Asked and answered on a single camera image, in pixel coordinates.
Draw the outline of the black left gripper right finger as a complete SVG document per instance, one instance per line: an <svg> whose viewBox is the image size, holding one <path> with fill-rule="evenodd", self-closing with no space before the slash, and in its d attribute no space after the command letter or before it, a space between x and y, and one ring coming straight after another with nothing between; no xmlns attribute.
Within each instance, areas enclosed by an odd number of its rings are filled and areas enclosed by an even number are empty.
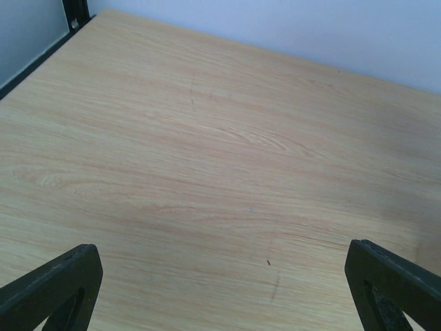
<svg viewBox="0 0 441 331"><path fill-rule="evenodd" d="M345 275L365 330L440 329L440 277L369 241L353 240Z"/></svg>

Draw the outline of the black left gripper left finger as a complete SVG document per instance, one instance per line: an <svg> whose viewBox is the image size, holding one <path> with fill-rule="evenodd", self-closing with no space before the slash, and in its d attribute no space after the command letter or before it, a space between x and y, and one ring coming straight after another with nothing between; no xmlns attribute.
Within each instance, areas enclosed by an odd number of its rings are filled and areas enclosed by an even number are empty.
<svg viewBox="0 0 441 331"><path fill-rule="evenodd" d="M1 329L87 330L103 278L94 244L81 244L1 288Z"/></svg>

